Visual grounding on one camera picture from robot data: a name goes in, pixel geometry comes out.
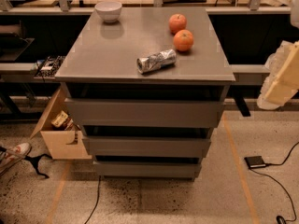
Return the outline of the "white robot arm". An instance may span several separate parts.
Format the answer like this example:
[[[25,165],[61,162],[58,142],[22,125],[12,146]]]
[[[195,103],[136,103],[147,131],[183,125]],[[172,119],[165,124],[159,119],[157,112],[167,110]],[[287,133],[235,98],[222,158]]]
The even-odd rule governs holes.
[[[286,5],[291,8],[291,25],[299,28],[299,0],[265,0],[271,6]],[[264,80],[257,106],[274,110],[284,106],[299,91],[299,41],[283,40],[265,65],[269,76]]]

